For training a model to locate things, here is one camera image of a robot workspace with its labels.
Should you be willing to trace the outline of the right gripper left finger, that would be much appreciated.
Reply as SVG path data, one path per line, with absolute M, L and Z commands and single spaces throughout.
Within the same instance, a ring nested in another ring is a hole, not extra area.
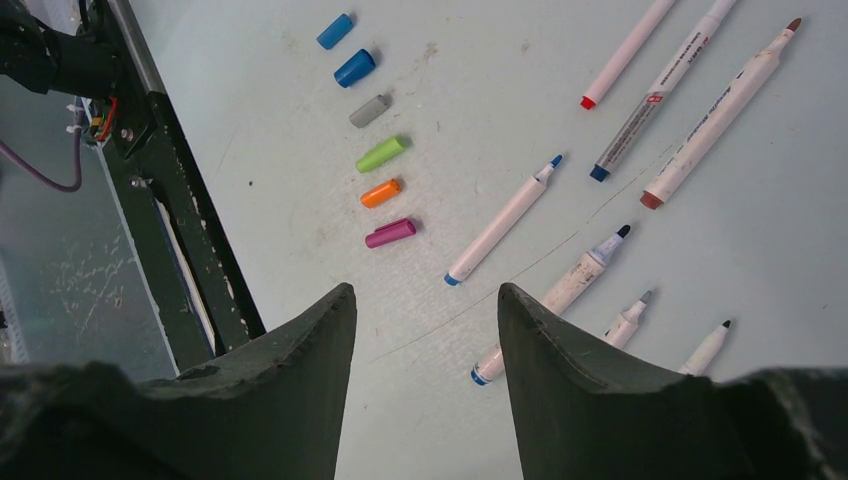
M 5 479 L 331 479 L 357 327 L 342 283 L 172 380 L 91 362 L 1 371 Z

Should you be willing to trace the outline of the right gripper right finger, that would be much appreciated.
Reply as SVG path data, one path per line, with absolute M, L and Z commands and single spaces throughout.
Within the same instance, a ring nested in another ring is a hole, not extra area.
M 771 368 L 717 383 L 650 364 L 518 286 L 497 319 L 527 479 L 843 479 L 847 372 Z

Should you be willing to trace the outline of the green cap marker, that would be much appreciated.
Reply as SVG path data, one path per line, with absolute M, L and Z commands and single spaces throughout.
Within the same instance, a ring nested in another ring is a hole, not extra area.
M 703 374 L 723 347 L 732 323 L 732 319 L 727 319 L 717 326 L 678 368 L 677 372 L 691 376 Z

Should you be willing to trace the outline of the purple pen cap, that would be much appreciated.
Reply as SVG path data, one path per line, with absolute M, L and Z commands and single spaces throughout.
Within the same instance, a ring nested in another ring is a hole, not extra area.
M 401 218 L 375 229 L 365 237 L 365 245 L 374 249 L 389 243 L 402 240 L 417 233 L 417 228 L 409 218 Z

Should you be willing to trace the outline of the light blue marker body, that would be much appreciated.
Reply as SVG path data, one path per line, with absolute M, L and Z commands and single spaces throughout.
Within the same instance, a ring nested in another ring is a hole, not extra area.
M 562 155 L 554 157 L 540 171 L 527 179 L 449 267 L 443 277 L 446 284 L 457 286 L 473 273 L 480 263 L 544 194 L 551 176 L 558 169 L 562 161 Z

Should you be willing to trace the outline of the orange pen cap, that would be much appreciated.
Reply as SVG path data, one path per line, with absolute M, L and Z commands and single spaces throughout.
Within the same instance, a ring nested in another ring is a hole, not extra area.
M 360 203 L 368 209 L 373 209 L 395 198 L 402 191 L 402 183 L 392 178 L 363 193 Z

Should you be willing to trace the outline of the green pen cap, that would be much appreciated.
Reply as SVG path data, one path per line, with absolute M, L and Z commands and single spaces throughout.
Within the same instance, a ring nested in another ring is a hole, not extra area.
M 389 137 L 372 147 L 358 159 L 355 168 L 359 173 L 373 171 L 405 150 L 406 141 L 401 136 Z

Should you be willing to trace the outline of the dark blue cap marker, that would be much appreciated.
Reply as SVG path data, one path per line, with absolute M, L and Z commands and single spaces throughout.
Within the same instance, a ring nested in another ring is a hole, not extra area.
M 655 114 L 708 45 L 719 26 L 737 3 L 736 0 L 715 1 L 698 21 L 668 64 L 650 85 L 616 136 L 593 165 L 589 176 L 604 182 L 627 158 Z

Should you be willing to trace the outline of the grey pen cap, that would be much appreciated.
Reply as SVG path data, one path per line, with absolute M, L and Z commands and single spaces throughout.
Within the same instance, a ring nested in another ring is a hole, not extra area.
M 390 99 L 384 95 L 376 95 L 372 99 L 365 102 L 350 116 L 350 123 L 362 129 L 384 114 L 390 107 Z

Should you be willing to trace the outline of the red cap marker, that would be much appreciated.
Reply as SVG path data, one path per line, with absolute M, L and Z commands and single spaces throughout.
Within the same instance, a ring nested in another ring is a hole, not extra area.
M 676 0 L 656 0 L 639 19 L 581 96 L 580 106 L 592 110 L 604 98 Z

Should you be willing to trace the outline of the light blue pen cap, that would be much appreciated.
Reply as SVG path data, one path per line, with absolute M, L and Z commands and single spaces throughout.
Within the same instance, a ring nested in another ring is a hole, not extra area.
M 340 14 L 317 37 L 317 43 L 325 50 L 333 49 L 354 27 L 353 18 Z

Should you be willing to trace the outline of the brown cap marker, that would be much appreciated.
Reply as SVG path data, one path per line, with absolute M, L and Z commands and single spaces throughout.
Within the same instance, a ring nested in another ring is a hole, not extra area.
M 678 150 L 643 190 L 640 197 L 643 206 L 655 210 L 671 199 L 777 70 L 782 51 L 801 24 L 801 18 L 792 20 L 767 47 L 746 62 Z

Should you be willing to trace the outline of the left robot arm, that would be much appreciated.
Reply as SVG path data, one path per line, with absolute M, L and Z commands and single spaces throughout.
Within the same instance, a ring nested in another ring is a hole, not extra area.
M 1 73 L 35 93 L 105 99 L 118 66 L 108 47 L 40 25 L 22 1 L 3 1 Z

